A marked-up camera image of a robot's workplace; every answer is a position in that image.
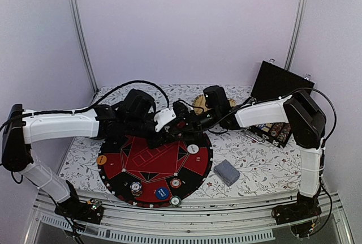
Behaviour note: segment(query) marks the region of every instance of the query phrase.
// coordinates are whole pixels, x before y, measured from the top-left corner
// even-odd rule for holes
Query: floral pattern
[[[207,85],[162,85],[170,103],[183,99],[192,103],[196,96],[202,94]],[[237,104],[242,103],[251,92],[250,86],[223,85],[229,98]],[[152,95],[157,109],[165,108],[163,95],[151,85],[128,85],[110,96],[103,103],[115,104],[132,89],[141,89]],[[96,96],[102,97],[111,87],[103,87]],[[206,181],[188,198],[226,198],[271,194],[297,190],[300,182],[300,152],[291,137],[285,148],[278,148],[269,142],[262,144],[246,138],[240,131],[214,135],[208,132],[214,151],[213,166],[227,159],[238,171],[239,180],[232,186],[226,186],[212,171]],[[109,193],[100,179],[96,158],[102,140],[76,138],[67,154],[60,176],[69,180],[77,189]]]

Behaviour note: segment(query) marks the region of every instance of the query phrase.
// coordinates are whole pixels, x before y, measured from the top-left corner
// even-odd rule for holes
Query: blue poker chip
[[[159,200],[165,200],[170,196],[170,192],[166,187],[160,187],[156,190],[156,197]]]

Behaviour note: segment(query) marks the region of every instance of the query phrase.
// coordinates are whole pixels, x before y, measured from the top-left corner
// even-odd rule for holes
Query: red poker chip
[[[180,179],[177,179],[177,178],[174,178],[171,180],[171,186],[174,188],[174,189],[178,189],[180,186],[181,186],[181,180]]]

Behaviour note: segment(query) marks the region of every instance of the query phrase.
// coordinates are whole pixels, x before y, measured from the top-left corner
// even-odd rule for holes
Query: black case
[[[256,99],[258,102],[275,100],[279,96],[287,95],[301,87],[313,88],[314,83],[281,67],[263,61],[248,101],[252,99]],[[256,126],[251,126],[249,131],[279,148],[285,147],[292,134],[289,132],[283,142]]]

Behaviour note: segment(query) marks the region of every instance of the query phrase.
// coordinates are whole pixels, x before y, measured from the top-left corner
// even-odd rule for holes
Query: orange poker chip
[[[105,155],[99,155],[97,157],[97,164],[98,165],[104,165],[107,162],[107,156]]]

